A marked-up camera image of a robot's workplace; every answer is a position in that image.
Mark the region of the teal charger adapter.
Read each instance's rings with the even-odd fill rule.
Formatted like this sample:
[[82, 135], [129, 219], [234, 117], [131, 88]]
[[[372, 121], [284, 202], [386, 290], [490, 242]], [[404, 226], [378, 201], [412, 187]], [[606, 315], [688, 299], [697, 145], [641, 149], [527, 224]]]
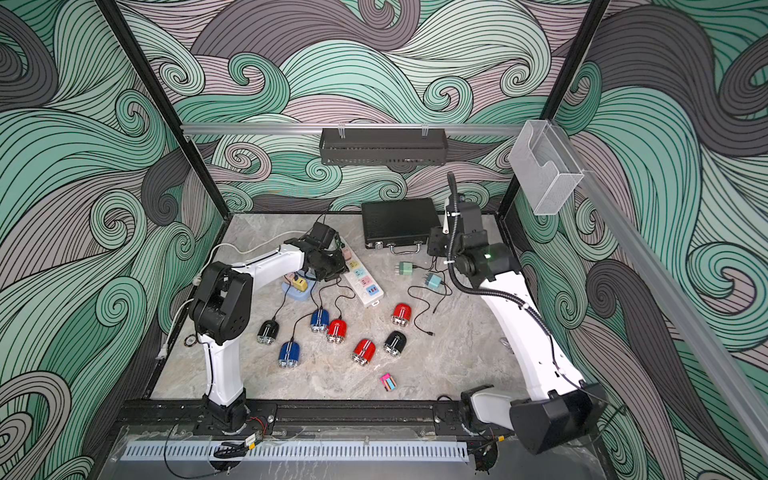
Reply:
[[431, 290], [438, 291], [443, 284], [443, 279], [437, 273], [429, 273], [425, 277], [425, 286]]

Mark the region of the green charger adapter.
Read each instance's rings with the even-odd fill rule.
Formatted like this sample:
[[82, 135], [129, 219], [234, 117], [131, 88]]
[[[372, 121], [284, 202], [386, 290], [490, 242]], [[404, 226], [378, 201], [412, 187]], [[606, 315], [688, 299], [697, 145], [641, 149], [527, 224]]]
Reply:
[[401, 276], [412, 276], [414, 265], [412, 262], [402, 261], [398, 264], [397, 272]]

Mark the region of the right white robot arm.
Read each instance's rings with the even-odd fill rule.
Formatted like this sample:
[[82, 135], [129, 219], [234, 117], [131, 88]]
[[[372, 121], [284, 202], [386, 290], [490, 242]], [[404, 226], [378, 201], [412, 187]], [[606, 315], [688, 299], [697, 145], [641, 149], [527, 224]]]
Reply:
[[604, 387], [589, 383], [566, 357], [531, 299], [522, 267], [504, 243], [490, 243], [480, 207], [451, 197], [430, 245], [444, 258], [453, 286], [481, 298], [498, 321], [525, 382], [525, 399], [495, 387], [469, 394], [470, 417], [514, 433], [539, 454], [593, 431], [608, 406]]

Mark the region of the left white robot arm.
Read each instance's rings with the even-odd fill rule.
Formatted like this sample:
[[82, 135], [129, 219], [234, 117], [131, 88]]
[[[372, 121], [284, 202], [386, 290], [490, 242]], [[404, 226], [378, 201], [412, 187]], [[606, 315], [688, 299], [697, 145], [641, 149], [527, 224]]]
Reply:
[[342, 248], [338, 232], [316, 222], [304, 235], [269, 253], [234, 265], [215, 261], [203, 268], [190, 317], [204, 352], [203, 404], [222, 432], [240, 432], [248, 418], [239, 338], [250, 322], [253, 293], [297, 271], [319, 281], [339, 278], [348, 271]]

